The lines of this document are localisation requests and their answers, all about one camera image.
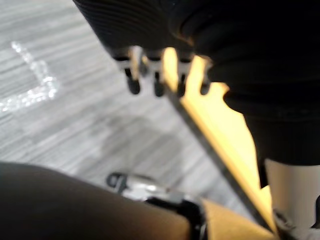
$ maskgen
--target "black sleeve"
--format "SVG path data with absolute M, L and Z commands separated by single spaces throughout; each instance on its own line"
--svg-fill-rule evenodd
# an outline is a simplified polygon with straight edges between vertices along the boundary
M 320 2 L 158 0 L 169 28 L 213 62 L 227 105 L 244 114 L 264 159 L 320 165 Z

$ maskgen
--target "gray carpet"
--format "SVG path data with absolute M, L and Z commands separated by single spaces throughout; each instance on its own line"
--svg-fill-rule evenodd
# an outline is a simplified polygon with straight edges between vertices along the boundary
M 131 95 L 71 0 L 0 0 L 0 32 L 0 99 L 39 85 L 12 41 L 45 61 L 60 85 L 52 100 L 0 113 L 1 161 L 46 166 L 99 186 L 112 170 L 130 169 L 255 221 L 182 107 L 156 98 L 150 77 Z

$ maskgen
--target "wooden edge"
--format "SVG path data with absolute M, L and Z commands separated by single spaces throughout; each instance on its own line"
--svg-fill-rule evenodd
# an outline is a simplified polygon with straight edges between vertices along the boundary
M 276 240 L 276 235 L 234 212 L 203 200 L 209 240 Z
M 212 83 L 206 96 L 200 95 L 204 60 L 196 56 L 187 80 L 186 94 L 180 100 L 212 147 L 221 157 L 269 227 L 275 232 L 269 187 L 260 189 L 255 146 L 242 114 L 223 101 L 228 87 Z M 164 76 L 169 88 L 177 91 L 177 55 L 173 48 L 164 54 Z

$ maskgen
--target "wooden board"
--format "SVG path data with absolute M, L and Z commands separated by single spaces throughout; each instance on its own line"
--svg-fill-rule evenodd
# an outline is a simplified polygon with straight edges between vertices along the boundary
M 252 136 L 243 115 L 224 103 L 223 95 L 228 90 L 225 84 L 212 83 L 209 93 L 200 95 L 204 63 L 202 58 L 194 58 L 181 104 L 274 231 L 270 190 L 268 186 L 260 189 Z M 164 74 L 172 91 L 177 90 L 176 72 L 177 56 L 174 49 L 168 48 L 164 54 Z

